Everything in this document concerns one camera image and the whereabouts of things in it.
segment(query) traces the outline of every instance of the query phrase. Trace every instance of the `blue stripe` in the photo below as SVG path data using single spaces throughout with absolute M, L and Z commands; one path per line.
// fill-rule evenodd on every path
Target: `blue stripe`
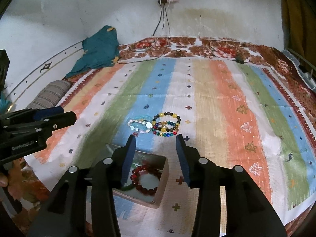
M 293 112 L 293 108 L 288 104 L 287 100 L 280 93 L 273 81 L 258 67 L 250 67 L 261 79 L 269 94 L 275 100 L 276 104 L 279 106 L 279 109 L 286 118 L 287 123 L 289 124 L 294 134 L 294 138 L 300 150 L 301 156 L 306 163 L 307 180 L 309 183 L 310 193 L 314 193 L 314 190 L 316 189 L 316 180 L 314 179 L 316 171 L 316 159 L 311 144 L 306 137 L 300 121 L 298 120 L 296 114 Z
M 162 112 L 175 63 L 175 59 L 163 58 L 157 60 L 151 74 L 137 95 L 133 107 L 114 136 L 112 140 L 113 144 L 124 146 L 130 134 L 135 132 L 127 125 L 130 119 L 136 119 L 141 116 L 150 116 L 152 119 L 155 115 Z M 152 131 L 139 134 L 136 137 L 136 149 L 151 153 L 154 138 L 161 137 L 154 136 Z M 123 213 L 123 219 L 127 220 L 134 203 L 120 197 L 115 197 L 114 204 L 116 215 L 120 216 Z

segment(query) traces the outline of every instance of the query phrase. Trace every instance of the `white pearl bracelet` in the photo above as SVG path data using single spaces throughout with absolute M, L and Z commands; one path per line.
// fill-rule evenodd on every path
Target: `white pearl bracelet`
M 146 129 L 145 131 L 139 130 L 138 127 L 131 126 L 132 123 L 142 124 L 142 125 L 145 126 L 147 129 Z M 135 120 L 135 119 L 130 119 L 129 122 L 127 123 L 127 125 L 131 128 L 131 130 L 135 130 L 136 132 L 140 132 L 141 134 L 143 134 L 143 133 L 149 133 L 150 130 L 153 128 L 152 123 L 149 122 L 149 121 L 147 121 L 147 120 Z

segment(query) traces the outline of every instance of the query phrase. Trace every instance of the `multicolored beaded bracelet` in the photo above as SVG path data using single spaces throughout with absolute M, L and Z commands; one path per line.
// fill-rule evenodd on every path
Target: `multicolored beaded bracelet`
M 138 123 L 138 124 L 142 124 L 144 127 L 146 127 L 147 129 L 144 131 L 144 130 L 140 130 L 138 127 L 134 127 L 134 126 L 131 126 L 132 123 Z M 141 134 L 143 133 L 149 133 L 151 128 L 153 127 L 153 125 L 147 121 L 147 120 L 144 120 L 144 119 L 140 119 L 140 120 L 137 120 L 137 119 L 130 119 L 127 123 L 127 125 L 131 128 L 131 130 L 135 130 L 136 132 L 140 132 Z
M 148 173 L 152 174 L 152 175 L 155 175 L 159 180 L 160 180 L 160 177 L 161 177 L 161 173 L 157 170 L 157 169 L 154 169 L 152 167 L 149 167 L 149 166 L 138 166 L 137 168 L 133 169 L 132 171 L 132 175 L 131 175 L 131 180 L 132 180 L 132 184 L 136 187 L 136 190 L 140 191 L 142 194 L 145 194 L 145 195 L 151 195 L 151 196 L 154 196 L 156 191 L 157 191 L 157 187 L 154 188 L 154 189 L 146 189 L 146 188 L 143 188 L 142 185 L 138 184 L 139 183 L 139 172 L 141 172 L 142 170 L 144 171 L 148 171 Z
M 162 121 L 162 122 L 156 123 L 156 119 L 163 116 L 172 116 L 173 118 L 177 119 L 177 122 L 174 123 L 171 121 Z M 152 128 L 153 134 L 158 135 L 158 136 L 164 136 L 164 137 L 174 136 L 179 131 L 180 122 L 181 122 L 180 116 L 178 116 L 175 113 L 172 113 L 172 112 L 159 113 L 153 118 L 153 128 Z M 160 132 L 157 132 L 157 130 L 162 131 L 162 132 L 170 132 L 170 133 L 160 133 Z

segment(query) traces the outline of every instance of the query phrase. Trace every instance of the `striped pillow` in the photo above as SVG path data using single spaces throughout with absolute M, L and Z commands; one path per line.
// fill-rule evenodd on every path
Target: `striped pillow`
M 49 83 L 26 108 L 46 109 L 55 107 L 71 85 L 67 80 L 56 80 Z

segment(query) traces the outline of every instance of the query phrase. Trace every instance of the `yellow curtain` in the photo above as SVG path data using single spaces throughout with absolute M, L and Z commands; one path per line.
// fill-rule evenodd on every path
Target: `yellow curtain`
M 305 0 L 282 0 L 282 18 L 290 34 L 288 47 L 316 66 L 316 14 L 312 8 Z M 311 71 L 309 65 L 301 64 Z

